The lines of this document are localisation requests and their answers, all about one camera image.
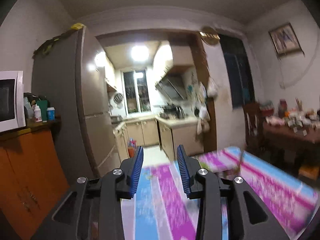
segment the silver screw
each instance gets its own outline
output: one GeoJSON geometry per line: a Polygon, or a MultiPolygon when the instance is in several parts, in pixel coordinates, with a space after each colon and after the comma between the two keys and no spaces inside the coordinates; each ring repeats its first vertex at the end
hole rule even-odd
{"type": "Polygon", "coordinates": [[[87,180],[87,179],[86,179],[85,177],[79,177],[79,178],[77,179],[77,182],[78,182],[79,184],[82,184],[82,183],[85,183],[86,180],[87,180]]]}
{"type": "Polygon", "coordinates": [[[235,177],[235,182],[241,184],[243,182],[243,179],[241,177],[235,177]]]}
{"type": "Polygon", "coordinates": [[[114,169],[112,173],[113,173],[113,175],[121,175],[122,170],[121,169],[114,169]]]}
{"type": "Polygon", "coordinates": [[[206,174],[208,174],[208,171],[206,169],[199,169],[198,173],[200,175],[206,175],[206,174]]]}

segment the wooden door frame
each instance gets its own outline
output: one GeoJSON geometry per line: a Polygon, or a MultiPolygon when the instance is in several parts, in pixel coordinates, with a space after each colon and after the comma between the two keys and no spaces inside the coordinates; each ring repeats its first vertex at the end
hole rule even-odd
{"type": "MultiPolygon", "coordinates": [[[[200,33],[197,31],[179,29],[142,29],[108,33],[96,37],[103,47],[115,46],[127,42],[145,42],[155,40],[168,40],[171,44],[188,44],[196,67],[198,81],[208,87],[209,69],[206,53],[202,44],[200,33]]],[[[214,101],[207,100],[207,109],[210,115],[210,131],[203,134],[204,152],[217,150],[217,128],[214,101]]]]}

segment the blue container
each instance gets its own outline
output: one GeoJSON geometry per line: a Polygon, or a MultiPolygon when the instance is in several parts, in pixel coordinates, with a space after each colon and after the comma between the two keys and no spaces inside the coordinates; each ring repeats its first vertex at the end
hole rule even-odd
{"type": "Polygon", "coordinates": [[[47,114],[48,114],[48,120],[49,121],[52,121],[55,119],[55,116],[54,116],[54,107],[48,107],[47,108],[47,114]]]}

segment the wooden chair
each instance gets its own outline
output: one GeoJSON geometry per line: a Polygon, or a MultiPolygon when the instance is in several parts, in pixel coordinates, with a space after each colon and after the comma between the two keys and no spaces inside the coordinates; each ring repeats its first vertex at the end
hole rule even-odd
{"type": "Polygon", "coordinates": [[[245,122],[245,142],[252,154],[262,152],[264,144],[263,121],[259,103],[253,102],[242,106],[245,122]]]}

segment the framed picture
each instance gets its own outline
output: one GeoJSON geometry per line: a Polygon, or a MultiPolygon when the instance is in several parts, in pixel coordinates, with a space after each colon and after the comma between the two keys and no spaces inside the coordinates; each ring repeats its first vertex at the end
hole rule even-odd
{"type": "Polygon", "coordinates": [[[290,23],[269,31],[277,56],[281,57],[293,52],[303,52],[298,38],[290,23]]]}

